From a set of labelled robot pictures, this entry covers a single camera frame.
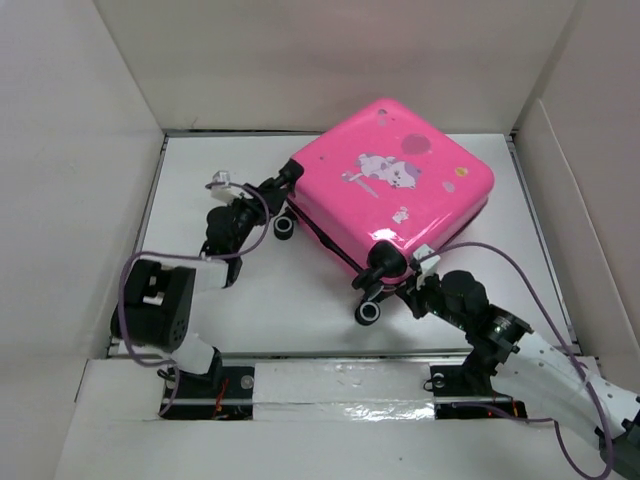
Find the pink hard-shell suitcase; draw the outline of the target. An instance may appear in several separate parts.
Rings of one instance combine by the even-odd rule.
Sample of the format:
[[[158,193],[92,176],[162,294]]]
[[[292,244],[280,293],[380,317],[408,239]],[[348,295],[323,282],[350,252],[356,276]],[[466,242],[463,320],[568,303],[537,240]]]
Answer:
[[[274,234],[287,240],[301,226],[354,271],[352,286],[363,293],[354,318],[364,326],[415,276],[413,252],[446,245],[484,208],[494,186],[489,166],[389,98],[291,159],[303,173]]]

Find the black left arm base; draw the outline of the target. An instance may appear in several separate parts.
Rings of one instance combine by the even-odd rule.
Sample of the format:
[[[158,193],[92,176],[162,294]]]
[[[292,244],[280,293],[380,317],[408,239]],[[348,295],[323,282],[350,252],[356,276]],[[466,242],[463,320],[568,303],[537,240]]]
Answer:
[[[159,416],[165,420],[244,421],[253,418],[255,368],[248,365],[221,366],[214,380],[180,373],[173,401],[173,369],[158,370],[164,381]]]

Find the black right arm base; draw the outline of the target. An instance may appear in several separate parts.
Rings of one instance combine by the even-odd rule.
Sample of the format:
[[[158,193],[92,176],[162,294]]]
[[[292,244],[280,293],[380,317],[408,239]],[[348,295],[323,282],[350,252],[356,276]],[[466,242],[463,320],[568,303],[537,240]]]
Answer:
[[[437,420],[528,420],[523,402],[496,393],[487,379],[474,380],[462,365],[431,365],[423,389],[433,397]]]

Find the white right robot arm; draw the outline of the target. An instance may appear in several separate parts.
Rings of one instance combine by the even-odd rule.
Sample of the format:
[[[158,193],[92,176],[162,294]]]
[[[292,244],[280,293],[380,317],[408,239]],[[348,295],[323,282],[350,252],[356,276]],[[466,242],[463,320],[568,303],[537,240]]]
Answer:
[[[583,369],[524,320],[491,304],[467,271],[409,278],[398,295],[415,317],[433,314],[464,332],[472,348],[461,371],[467,389],[491,388],[523,402],[597,449],[607,469],[638,478],[637,393]]]

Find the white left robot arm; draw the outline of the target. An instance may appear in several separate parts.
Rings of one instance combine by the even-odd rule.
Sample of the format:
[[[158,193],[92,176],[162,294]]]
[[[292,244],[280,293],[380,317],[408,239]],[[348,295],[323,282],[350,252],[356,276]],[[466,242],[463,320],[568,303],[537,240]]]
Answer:
[[[241,194],[209,211],[205,240],[197,254],[140,251],[125,262],[110,330],[134,362],[187,374],[188,384],[201,396],[220,390],[219,351],[190,327],[194,294],[235,283],[242,256],[264,240],[271,220],[301,176],[300,169],[285,166],[276,177],[253,186],[231,182],[220,172],[206,188],[212,193],[237,188]]]

